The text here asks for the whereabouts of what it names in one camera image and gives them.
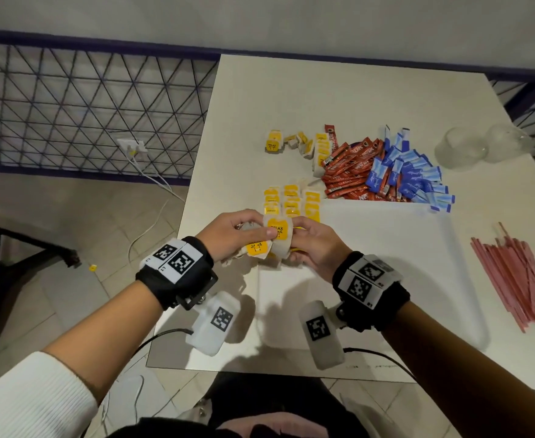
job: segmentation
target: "electrical outlet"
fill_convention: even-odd
[[[148,149],[146,149],[146,146],[141,139],[118,138],[116,141],[120,149],[127,156],[135,156],[148,152]]]

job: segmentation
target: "white sleeve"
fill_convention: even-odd
[[[74,438],[97,412],[85,384],[51,355],[35,352],[0,378],[0,438]]]

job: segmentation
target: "wall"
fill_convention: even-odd
[[[535,0],[0,0],[0,29],[535,68]]]

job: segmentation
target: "person's right hand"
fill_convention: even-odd
[[[294,217],[292,221],[292,247],[300,249],[301,252],[292,252],[288,259],[293,263],[304,263],[312,267],[324,280],[332,283],[332,276],[352,250],[326,224],[307,217]]]

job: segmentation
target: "glass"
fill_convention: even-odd
[[[486,153],[486,140],[466,127],[450,129],[434,151],[440,166],[448,169],[469,168],[482,160]]]
[[[488,130],[485,139],[488,147],[485,161],[489,163],[528,154],[535,147],[533,139],[512,124],[495,124]]]

